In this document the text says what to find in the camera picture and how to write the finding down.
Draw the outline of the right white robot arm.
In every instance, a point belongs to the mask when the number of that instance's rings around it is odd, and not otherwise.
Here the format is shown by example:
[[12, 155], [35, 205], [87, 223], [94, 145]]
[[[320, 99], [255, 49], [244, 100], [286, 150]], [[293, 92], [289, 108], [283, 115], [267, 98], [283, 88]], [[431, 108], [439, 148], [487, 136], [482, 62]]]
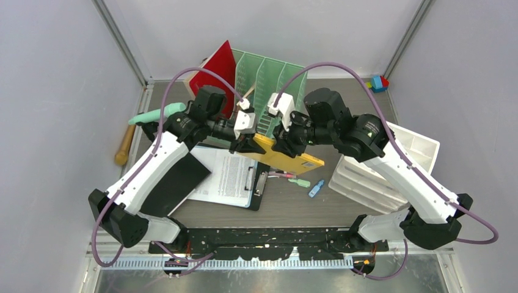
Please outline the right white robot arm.
[[353, 115], [340, 94], [328, 88], [310, 92], [304, 106], [301, 113], [291, 95], [271, 95], [268, 114], [281, 118], [274, 130], [274, 151], [296, 158], [309, 145], [331, 145], [380, 174], [409, 203], [398, 212], [358, 216], [348, 231], [352, 248], [361, 251], [378, 241], [405, 239], [434, 250], [458, 238], [459, 218], [471, 207], [472, 198], [450, 192], [404, 154], [379, 117]]

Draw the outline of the orange illustrated book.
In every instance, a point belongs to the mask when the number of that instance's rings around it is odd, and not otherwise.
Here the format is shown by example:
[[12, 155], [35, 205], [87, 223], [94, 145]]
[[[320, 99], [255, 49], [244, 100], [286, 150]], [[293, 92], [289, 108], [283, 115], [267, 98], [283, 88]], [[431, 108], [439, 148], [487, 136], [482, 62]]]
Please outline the orange illustrated book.
[[254, 82], [250, 86], [250, 88], [247, 90], [247, 92], [245, 94], [243, 94], [243, 96], [242, 96], [243, 100], [248, 99], [248, 97], [255, 91], [256, 86], [257, 86], [257, 83]]

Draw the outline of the pink pen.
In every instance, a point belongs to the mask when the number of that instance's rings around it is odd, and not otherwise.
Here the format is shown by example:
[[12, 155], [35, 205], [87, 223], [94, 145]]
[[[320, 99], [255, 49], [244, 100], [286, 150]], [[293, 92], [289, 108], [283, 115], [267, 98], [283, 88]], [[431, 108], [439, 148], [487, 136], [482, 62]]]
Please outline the pink pen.
[[296, 179], [297, 176], [291, 173], [279, 173], [279, 172], [269, 172], [268, 173], [269, 178], [287, 178], [287, 179]]

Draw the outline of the mint green microphone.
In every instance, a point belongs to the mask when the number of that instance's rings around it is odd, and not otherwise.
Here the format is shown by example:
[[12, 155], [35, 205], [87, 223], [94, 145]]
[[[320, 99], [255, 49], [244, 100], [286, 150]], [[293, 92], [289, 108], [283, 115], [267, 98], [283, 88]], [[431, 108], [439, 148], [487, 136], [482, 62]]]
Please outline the mint green microphone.
[[186, 105], [183, 103], [171, 103], [164, 107], [163, 114], [161, 115], [161, 110], [156, 109], [149, 112], [144, 112], [141, 114], [137, 114], [133, 118], [131, 118], [128, 121], [129, 125], [136, 125], [138, 123], [150, 123], [159, 121], [161, 117], [164, 117], [165, 119], [169, 116], [171, 116], [174, 113], [182, 112], [186, 110]]

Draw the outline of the black clipboard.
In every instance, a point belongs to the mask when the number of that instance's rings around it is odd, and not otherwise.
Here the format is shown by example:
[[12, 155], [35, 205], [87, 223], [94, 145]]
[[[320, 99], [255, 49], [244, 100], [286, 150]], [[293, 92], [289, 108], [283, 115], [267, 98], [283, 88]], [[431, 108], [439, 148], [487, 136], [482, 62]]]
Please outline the black clipboard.
[[241, 163], [214, 168], [190, 199], [258, 211], [270, 167], [262, 163]]

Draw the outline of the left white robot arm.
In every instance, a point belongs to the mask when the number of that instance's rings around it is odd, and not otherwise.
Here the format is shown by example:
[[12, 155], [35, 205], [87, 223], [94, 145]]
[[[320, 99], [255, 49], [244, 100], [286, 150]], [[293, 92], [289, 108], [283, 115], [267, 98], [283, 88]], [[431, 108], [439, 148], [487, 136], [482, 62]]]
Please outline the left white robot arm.
[[183, 251], [187, 236], [169, 214], [210, 175], [192, 149], [207, 137], [228, 141], [232, 151], [258, 148], [250, 101], [239, 101], [235, 118], [229, 120], [222, 115], [226, 100], [223, 90], [206, 85], [187, 104], [155, 110], [154, 119], [136, 116], [133, 123], [147, 131], [151, 146], [115, 184], [90, 193], [97, 226], [124, 248], [159, 241], [174, 253]]

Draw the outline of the colourful toy blocks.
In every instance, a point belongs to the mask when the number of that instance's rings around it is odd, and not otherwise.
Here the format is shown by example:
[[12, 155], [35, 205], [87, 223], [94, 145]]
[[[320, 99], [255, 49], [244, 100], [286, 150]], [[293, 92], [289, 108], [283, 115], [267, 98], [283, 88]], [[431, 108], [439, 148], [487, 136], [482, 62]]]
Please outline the colourful toy blocks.
[[366, 82], [366, 86], [374, 93], [386, 91], [389, 85], [390, 82], [384, 76], [380, 75], [375, 75], [371, 77], [368, 82]]

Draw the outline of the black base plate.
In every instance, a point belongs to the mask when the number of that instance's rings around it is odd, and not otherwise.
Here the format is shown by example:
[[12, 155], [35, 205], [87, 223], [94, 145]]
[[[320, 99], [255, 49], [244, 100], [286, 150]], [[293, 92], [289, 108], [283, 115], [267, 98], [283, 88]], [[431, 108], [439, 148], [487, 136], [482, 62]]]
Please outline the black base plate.
[[294, 252], [299, 259], [336, 260], [344, 253], [389, 250], [387, 242], [361, 244], [349, 239], [347, 228], [184, 228], [171, 244], [174, 254], [216, 260], [286, 260]]

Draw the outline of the black book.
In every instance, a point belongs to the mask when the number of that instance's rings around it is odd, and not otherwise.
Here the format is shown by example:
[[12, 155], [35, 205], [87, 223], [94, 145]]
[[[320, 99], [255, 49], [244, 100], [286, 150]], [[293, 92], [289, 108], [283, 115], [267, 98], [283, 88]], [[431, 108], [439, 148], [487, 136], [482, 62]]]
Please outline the black book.
[[162, 177], [143, 202], [140, 213], [166, 217], [176, 210], [211, 171], [192, 154], [180, 159]]

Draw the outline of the green file organizer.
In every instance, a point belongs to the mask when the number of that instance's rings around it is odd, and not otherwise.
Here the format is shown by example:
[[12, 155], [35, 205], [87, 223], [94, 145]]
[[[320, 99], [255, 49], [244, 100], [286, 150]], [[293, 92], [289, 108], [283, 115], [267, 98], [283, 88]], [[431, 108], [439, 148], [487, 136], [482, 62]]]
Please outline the green file organizer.
[[274, 128], [280, 124], [280, 119], [268, 115], [267, 103], [271, 95], [279, 92], [303, 66], [238, 49], [232, 52], [236, 62], [235, 77], [232, 79], [234, 88], [244, 95], [251, 86], [255, 87], [248, 100], [257, 116], [257, 133], [273, 138]]

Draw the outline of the green highlighter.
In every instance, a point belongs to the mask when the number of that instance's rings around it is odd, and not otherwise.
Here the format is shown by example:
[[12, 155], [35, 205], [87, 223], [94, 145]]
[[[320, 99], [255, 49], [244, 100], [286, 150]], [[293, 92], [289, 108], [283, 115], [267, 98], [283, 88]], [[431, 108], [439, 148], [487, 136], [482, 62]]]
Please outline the green highlighter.
[[289, 178], [288, 181], [304, 188], [309, 188], [311, 186], [311, 182], [304, 179]]

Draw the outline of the yellow book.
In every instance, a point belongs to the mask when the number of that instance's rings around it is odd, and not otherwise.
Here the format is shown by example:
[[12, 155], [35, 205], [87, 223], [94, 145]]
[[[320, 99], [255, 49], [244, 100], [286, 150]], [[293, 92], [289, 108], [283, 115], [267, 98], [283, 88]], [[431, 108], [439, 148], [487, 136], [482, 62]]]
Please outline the yellow book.
[[254, 142], [265, 151], [264, 154], [257, 152], [238, 152], [238, 154], [253, 159], [264, 165], [268, 165], [272, 168], [286, 171], [295, 175], [301, 175], [316, 168], [325, 166], [325, 162], [322, 159], [318, 159], [317, 157], [311, 156], [307, 153], [303, 153], [301, 156], [292, 158], [283, 153], [276, 152], [272, 149], [275, 142], [274, 139], [265, 137], [261, 134], [255, 134]]

